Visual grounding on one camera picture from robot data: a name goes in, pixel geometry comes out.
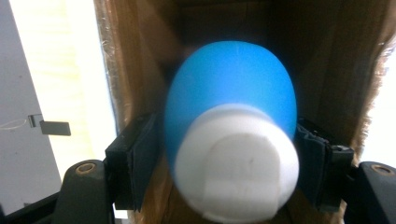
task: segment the metal bolt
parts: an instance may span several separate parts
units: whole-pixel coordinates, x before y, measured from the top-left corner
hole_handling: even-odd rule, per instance
[[[95,166],[96,166],[95,163],[91,163],[91,162],[81,164],[81,165],[76,169],[76,173],[77,173],[78,175],[85,175],[85,174],[88,174],[88,173],[90,173],[90,172],[92,172],[92,171],[94,170]]]
[[[374,171],[376,171],[377,173],[379,173],[381,175],[395,175],[395,173],[392,170],[390,170],[389,168],[387,168],[385,166],[374,164],[371,167]]]

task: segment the bright light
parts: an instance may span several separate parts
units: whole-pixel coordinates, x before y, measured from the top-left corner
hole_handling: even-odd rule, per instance
[[[368,112],[371,124],[364,141],[361,161],[377,161],[396,167],[396,52],[384,64],[388,70],[381,79],[379,93]]]
[[[116,125],[92,0],[10,0],[61,178],[73,164],[105,157]]]

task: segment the white cap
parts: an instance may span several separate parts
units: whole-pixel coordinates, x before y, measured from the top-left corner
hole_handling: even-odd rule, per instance
[[[204,217],[247,223],[273,217],[297,183],[289,138],[260,110],[220,105],[190,126],[177,153],[177,187]]]

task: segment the cardboard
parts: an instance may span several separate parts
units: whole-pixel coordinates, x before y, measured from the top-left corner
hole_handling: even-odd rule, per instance
[[[360,153],[376,59],[395,34],[395,0],[95,0],[119,128],[162,111],[183,60],[204,44],[243,40],[288,69],[300,116]],[[268,223],[337,223],[296,191]],[[135,223],[210,223],[180,198],[163,157]]]

